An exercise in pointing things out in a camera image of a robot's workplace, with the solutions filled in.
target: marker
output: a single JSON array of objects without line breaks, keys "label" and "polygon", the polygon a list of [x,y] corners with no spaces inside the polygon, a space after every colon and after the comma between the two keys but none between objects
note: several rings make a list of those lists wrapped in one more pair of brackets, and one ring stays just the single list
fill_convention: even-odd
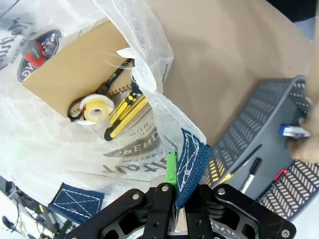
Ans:
[{"label": "marker", "polygon": [[268,192],[269,190],[272,189],[273,186],[275,186],[275,184],[282,179],[282,177],[288,172],[287,169],[282,169],[279,174],[277,174],[277,176],[274,178],[274,180],[272,181],[272,183],[259,195],[259,197],[256,199],[256,202],[259,202],[260,199],[264,196],[264,194],[266,192]]},{"label": "marker", "polygon": [[241,164],[239,164],[232,172],[228,173],[225,178],[223,180],[221,180],[221,183],[226,182],[228,179],[230,179],[234,173],[236,173],[239,169],[243,168],[246,166],[246,164],[248,163],[249,159],[258,151],[258,149],[260,149],[262,146],[262,144],[258,145],[244,160]]},{"label": "marker", "polygon": [[244,186],[242,187],[242,189],[240,190],[240,192],[245,193],[249,187],[249,185],[251,184],[251,182],[253,181],[256,172],[258,171],[261,163],[263,162],[263,160],[261,158],[256,158],[253,166],[250,169],[250,174],[244,184]]}]

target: denim fabric piece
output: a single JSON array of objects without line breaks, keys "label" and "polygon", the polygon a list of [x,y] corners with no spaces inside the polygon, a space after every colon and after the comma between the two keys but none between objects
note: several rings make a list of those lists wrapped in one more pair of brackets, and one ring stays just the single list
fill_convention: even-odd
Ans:
[{"label": "denim fabric piece", "polygon": [[72,222],[82,224],[101,209],[104,193],[62,183],[48,208]]},{"label": "denim fabric piece", "polygon": [[212,155],[212,148],[203,144],[199,139],[185,129],[181,129],[184,144],[180,159],[177,163],[177,199],[178,208],[184,207],[190,195],[196,188],[208,160]]}]

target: cable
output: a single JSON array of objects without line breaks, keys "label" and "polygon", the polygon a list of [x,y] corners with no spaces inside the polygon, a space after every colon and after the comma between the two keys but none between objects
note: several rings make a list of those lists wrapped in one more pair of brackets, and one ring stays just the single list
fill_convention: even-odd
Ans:
[{"label": "cable", "polygon": [[42,232],[40,232],[39,227],[38,227],[38,223],[39,223],[39,220],[36,221],[36,228],[37,228],[38,232],[40,233],[39,239],[41,239],[42,234],[44,233],[44,225],[42,225],[43,229],[42,229]]},{"label": "cable", "polygon": [[18,225],[18,221],[19,221],[19,217],[20,217],[19,200],[20,200],[20,198],[18,198],[16,201],[16,209],[18,211],[18,217],[16,219],[16,222],[14,223],[14,228],[16,228],[16,226]]}]

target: plastic bag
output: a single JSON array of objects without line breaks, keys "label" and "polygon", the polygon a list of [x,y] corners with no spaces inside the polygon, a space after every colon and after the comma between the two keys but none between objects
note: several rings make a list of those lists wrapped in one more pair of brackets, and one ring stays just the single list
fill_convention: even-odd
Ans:
[{"label": "plastic bag", "polygon": [[[108,204],[130,188],[146,190],[152,178],[165,174],[167,153],[181,154],[181,128],[206,143],[201,131],[162,95],[173,51],[145,0],[24,0],[1,5],[0,174],[25,193],[48,204],[64,182],[104,191]],[[42,46],[53,56],[106,18],[136,51],[132,75],[152,107],[111,142],[70,123],[20,83],[35,70],[23,65],[20,54],[27,39],[44,36]]]}]

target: cardboard surface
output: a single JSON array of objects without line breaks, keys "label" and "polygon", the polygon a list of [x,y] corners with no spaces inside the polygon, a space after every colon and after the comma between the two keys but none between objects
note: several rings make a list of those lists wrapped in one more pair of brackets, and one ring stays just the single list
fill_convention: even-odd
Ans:
[{"label": "cardboard surface", "polygon": [[[45,62],[23,86],[66,117],[74,100],[95,91],[124,62],[116,51],[126,47],[128,44],[116,27],[105,22]],[[117,86],[123,81],[123,86],[131,81],[129,70],[116,80]]]},{"label": "cardboard surface", "polygon": [[256,80],[308,73],[311,42],[265,0],[147,2],[174,51],[164,95],[209,145]]}]

